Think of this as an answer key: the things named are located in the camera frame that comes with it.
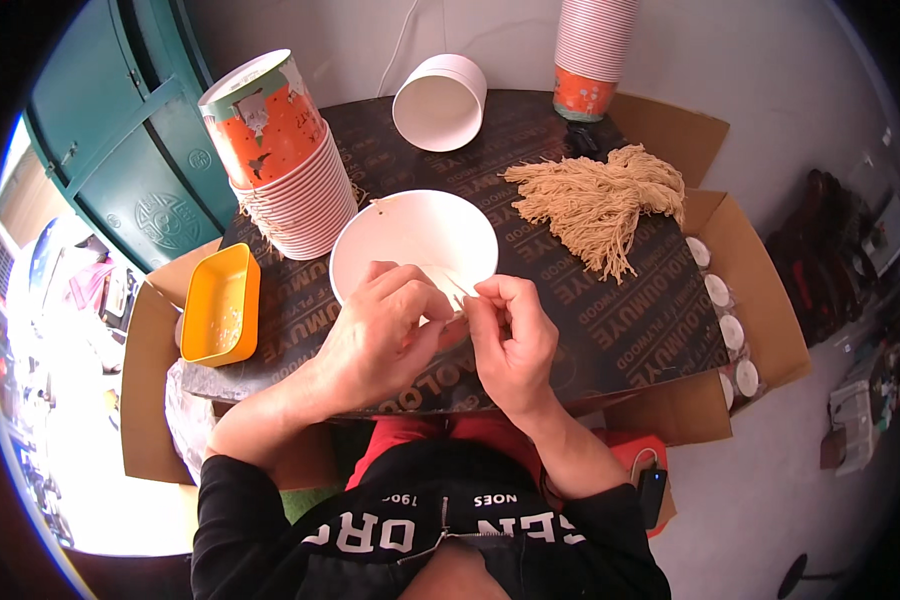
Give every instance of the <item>table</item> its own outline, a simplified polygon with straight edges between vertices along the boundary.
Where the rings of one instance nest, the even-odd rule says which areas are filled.
[[[331,106],[330,124],[351,181],[382,198],[429,188],[468,199],[486,215],[500,242],[498,273],[533,280],[540,302],[560,330],[551,385],[562,402],[620,393],[695,375],[728,363],[716,315],[697,266],[671,217],[640,219],[629,262],[638,276],[622,284],[584,271],[546,224],[520,218],[511,206],[515,184],[497,174],[519,162],[574,156],[566,121],[549,92],[490,90],[483,126],[460,150],[430,152],[406,142],[391,118],[391,98]],[[626,144],[609,118],[591,129],[604,152]],[[281,259],[239,212],[222,247],[247,243],[261,266],[260,325],[249,359],[217,368],[188,364],[185,391],[240,402],[288,377],[317,354],[340,314],[330,288],[329,254]],[[435,356],[413,385],[354,417],[413,411],[442,413],[492,408],[465,342]]]

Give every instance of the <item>red shorts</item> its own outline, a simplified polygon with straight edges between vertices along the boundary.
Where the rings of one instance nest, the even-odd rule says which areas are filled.
[[[354,466],[353,475],[346,483],[349,490],[357,486],[367,468],[381,454],[397,446],[416,440],[443,436],[454,440],[472,440],[486,447],[503,452],[526,468],[534,482],[540,480],[540,455],[530,439],[499,411],[450,414],[444,429],[442,419],[416,416],[383,416],[377,420],[370,438],[370,445],[363,458]]]

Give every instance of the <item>black shirt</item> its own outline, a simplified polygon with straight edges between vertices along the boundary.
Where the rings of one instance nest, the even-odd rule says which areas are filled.
[[[293,525],[256,466],[216,455],[200,480],[199,599],[396,598],[446,538],[479,550],[511,598],[670,597],[632,485],[557,512],[518,462],[472,441],[397,445]]]

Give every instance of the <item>white wall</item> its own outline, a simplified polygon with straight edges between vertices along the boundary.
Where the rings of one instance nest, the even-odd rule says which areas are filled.
[[[188,0],[187,8],[215,77],[287,47],[325,107],[376,95],[412,4]],[[549,90],[559,13],[558,0],[419,0],[383,93],[444,51],[476,61],[491,88]],[[875,89],[825,0],[644,0],[620,90],[730,124],[703,186],[730,191],[760,234],[799,201],[810,168],[846,178],[864,152],[892,160]]]

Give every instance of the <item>left hand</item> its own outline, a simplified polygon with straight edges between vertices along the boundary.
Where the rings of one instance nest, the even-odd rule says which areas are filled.
[[[383,402],[411,385],[453,315],[420,267],[371,262],[320,352],[304,364],[325,392],[326,417]],[[423,326],[421,316],[428,319]]]

